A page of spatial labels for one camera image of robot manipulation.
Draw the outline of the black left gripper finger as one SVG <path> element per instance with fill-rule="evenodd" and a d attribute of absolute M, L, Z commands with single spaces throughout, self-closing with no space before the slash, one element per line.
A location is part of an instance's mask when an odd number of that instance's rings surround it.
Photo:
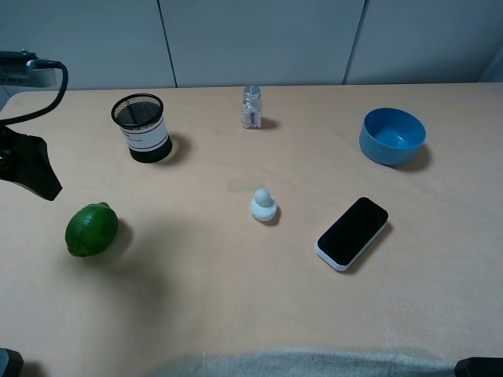
<path fill-rule="evenodd" d="M 1 129 L 1 179 L 54 201 L 62 190 L 40 137 Z"/>

